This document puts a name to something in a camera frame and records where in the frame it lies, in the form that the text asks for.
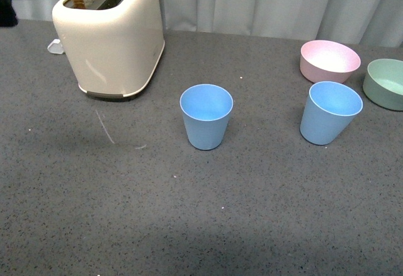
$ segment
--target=cup rim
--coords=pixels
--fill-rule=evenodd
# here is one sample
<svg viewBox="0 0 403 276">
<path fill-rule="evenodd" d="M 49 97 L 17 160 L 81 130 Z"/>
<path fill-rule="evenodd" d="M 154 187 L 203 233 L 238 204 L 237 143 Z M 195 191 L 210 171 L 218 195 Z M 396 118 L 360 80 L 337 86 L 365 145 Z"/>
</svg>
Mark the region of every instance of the cup rim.
<svg viewBox="0 0 403 276">
<path fill-rule="evenodd" d="M 312 92 L 312 89 L 313 89 L 313 88 L 316 88 L 317 85 L 319 85 L 319 84 L 336 84 L 336 85 L 341 86 L 341 87 L 344 88 L 344 89 L 349 90 L 350 92 L 352 92 L 352 93 L 357 97 L 357 99 L 359 99 L 359 101 L 360 101 L 360 109 L 358 109 L 358 111 L 356 111 L 356 112 L 354 112 L 354 113 L 351 113 L 351 114 L 340 114 L 340 113 L 334 113 L 334 112 L 332 112 L 332 111 L 329 111 L 329 110 L 327 110 L 327 109 L 321 107 L 321 106 L 312 98 L 312 93 L 311 93 L 311 92 Z M 338 117 L 352 117 L 352 116 L 354 116 L 354 115 L 357 115 L 357 114 L 359 114 L 359 113 L 362 111 L 363 106 L 364 106 L 364 104 L 363 104 L 363 99 L 360 97 L 360 95 L 359 95 L 355 90 L 353 90 L 353 89 L 350 88 L 349 86 L 346 86 L 346 85 L 341 84 L 341 83 L 333 82 L 333 81 L 321 81 L 321 82 L 318 82 L 318 83 L 313 84 L 313 85 L 309 88 L 309 98 L 312 100 L 312 102 L 315 104 L 315 106 L 318 107 L 319 109 L 321 109 L 322 111 L 325 111 L 325 112 L 327 112 L 327 113 L 330 113 L 331 115 L 335 115 L 335 116 L 338 116 Z"/>
<path fill-rule="evenodd" d="M 227 112 L 225 115 L 222 115 L 221 117 L 214 118 L 214 119 L 211 119 L 211 120 L 203 120 L 203 119 L 200 119 L 200 118 L 196 118 L 196 117 L 191 116 L 189 113 L 187 113 L 187 112 L 184 110 L 184 108 L 183 108 L 183 106 L 182 106 L 182 97 L 183 97 L 183 95 L 184 95 L 186 92 L 188 92 L 189 90 L 191 90 L 191 89 L 193 89 L 193 88 L 200 87 L 200 86 L 213 86 L 214 88 L 219 88 L 219 89 L 221 89 L 222 91 L 226 92 L 226 93 L 229 95 L 229 98 L 231 99 L 231 106 L 230 106 L 230 108 L 228 109 L 228 112 Z M 221 87 L 221 86 L 218 86 L 218 85 L 215 85 L 215 84 L 197 84 L 197 85 L 190 86 L 188 89 L 186 89 L 184 92 L 182 92 L 181 98 L 179 99 L 179 105 L 181 106 L 182 112 L 183 112 L 184 114 L 186 114 L 187 116 L 189 116 L 190 118 L 194 119 L 194 120 L 199 120 L 199 121 L 202 121 L 202 122 L 214 122 L 214 121 L 216 121 L 216 120 L 220 120 L 220 119 L 226 117 L 228 114 L 231 113 L 232 108 L 234 107 L 234 99 L 232 98 L 231 94 L 230 94 L 226 89 L 224 89 L 224 88 Z"/>
</svg>

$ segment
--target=toaster base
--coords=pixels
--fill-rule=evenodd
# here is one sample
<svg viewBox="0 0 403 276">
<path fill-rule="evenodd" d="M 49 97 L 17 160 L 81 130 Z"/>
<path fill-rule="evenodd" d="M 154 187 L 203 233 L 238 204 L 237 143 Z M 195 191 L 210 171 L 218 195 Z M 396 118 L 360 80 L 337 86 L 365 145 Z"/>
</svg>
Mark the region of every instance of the toaster base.
<svg viewBox="0 0 403 276">
<path fill-rule="evenodd" d="M 94 91 L 90 91 L 90 90 L 85 90 L 84 88 L 82 88 L 80 86 L 80 84 L 78 84 L 78 87 L 80 88 L 80 90 L 82 92 L 84 92 L 84 93 L 86 93 L 88 95 L 91 95 L 91 96 L 95 96 L 97 98 L 128 98 L 129 96 L 136 95 L 137 93 L 140 93 L 141 91 L 143 91 L 144 88 L 148 85 L 149 81 L 151 80 L 152 75 L 154 74 L 154 71 L 156 70 L 158 62 L 159 62 L 159 60 L 160 60 L 160 58 L 162 56 L 162 53 L 164 52 L 164 48 L 165 48 L 165 40 L 162 43 L 161 51 L 160 51 L 160 53 L 158 55 L 158 59 L 156 61 L 156 64 L 154 65 L 154 68 L 152 69 L 152 72 L 151 72 L 151 74 L 149 76 L 149 79 L 147 80 L 147 82 L 145 82 L 143 87 L 141 87 L 140 89 L 138 89 L 138 90 L 136 90 L 134 92 L 126 93 L 124 95 L 123 94 L 113 94 L 113 93 L 99 93 L 99 92 L 94 92 Z"/>
</svg>

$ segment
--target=green bowl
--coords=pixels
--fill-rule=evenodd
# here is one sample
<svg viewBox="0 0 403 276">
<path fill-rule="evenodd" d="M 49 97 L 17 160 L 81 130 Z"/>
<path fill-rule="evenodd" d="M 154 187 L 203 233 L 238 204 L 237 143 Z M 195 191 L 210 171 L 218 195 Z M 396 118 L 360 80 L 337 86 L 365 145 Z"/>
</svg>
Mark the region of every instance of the green bowl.
<svg viewBox="0 0 403 276">
<path fill-rule="evenodd" d="M 379 59 L 370 62 L 363 89 L 374 103 L 403 111 L 403 61 Z"/>
</svg>

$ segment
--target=scratch mark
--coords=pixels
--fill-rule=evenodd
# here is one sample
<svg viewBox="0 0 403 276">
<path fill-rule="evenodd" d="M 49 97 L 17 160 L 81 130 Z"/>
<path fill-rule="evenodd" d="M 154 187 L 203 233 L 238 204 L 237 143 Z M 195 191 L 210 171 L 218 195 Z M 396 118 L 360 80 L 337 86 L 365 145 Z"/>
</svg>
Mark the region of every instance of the scratch mark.
<svg viewBox="0 0 403 276">
<path fill-rule="evenodd" d="M 107 129 L 105 128 L 105 125 L 104 125 L 103 122 L 102 122 L 102 119 L 101 119 L 101 117 L 100 117 L 100 115 L 99 115 L 99 113 L 98 113 L 98 110 L 95 109 L 95 112 L 96 112 L 96 114 L 97 114 L 97 116 L 98 116 L 98 119 L 99 119 L 99 121 L 101 122 L 102 128 L 103 128 L 103 130 L 105 131 L 105 133 L 107 134 L 109 140 L 111 141 L 112 144 L 115 144 L 115 142 L 113 141 L 113 139 L 112 139 L 111 136 L 109 135 Z"/>
</svg>

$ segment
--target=bowl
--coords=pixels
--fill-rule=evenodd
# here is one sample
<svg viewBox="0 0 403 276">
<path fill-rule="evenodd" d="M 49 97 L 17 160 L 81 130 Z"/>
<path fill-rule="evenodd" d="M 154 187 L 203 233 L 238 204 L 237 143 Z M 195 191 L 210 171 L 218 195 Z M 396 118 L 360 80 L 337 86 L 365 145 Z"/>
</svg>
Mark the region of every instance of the bowl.
<svg viewBox="0 0 403 276">
<path fill-rule="evenodd" d="M 364 93 L 374 103 L 387 109 L 403 110 L 403 61 L 373 60 L 367 67 Z"/>
<path fill-rule="evenodd" d="M 359 68 L 361 59 L 349 47 L 327 40 L 314 40 L 301 47 L 300 69 L 311 82 L 345 82 Z"/>
</svg>

